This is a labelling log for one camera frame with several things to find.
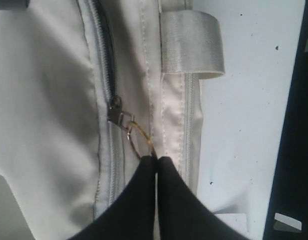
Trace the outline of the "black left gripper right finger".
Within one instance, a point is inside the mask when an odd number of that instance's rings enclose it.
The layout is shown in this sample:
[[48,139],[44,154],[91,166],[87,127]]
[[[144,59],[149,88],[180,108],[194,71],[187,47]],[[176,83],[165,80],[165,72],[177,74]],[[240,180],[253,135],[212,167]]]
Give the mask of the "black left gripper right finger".
[[245,240],[210,212],[185,184],[172,159],[157,162],[158,219],[162,240]]

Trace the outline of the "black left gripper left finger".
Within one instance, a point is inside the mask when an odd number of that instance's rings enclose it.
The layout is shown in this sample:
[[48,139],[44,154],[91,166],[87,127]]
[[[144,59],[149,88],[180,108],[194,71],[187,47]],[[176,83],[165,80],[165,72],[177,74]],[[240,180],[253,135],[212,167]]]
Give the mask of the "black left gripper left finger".
[[144,156],[119,197],[73,240],[152,240],[156,158]]

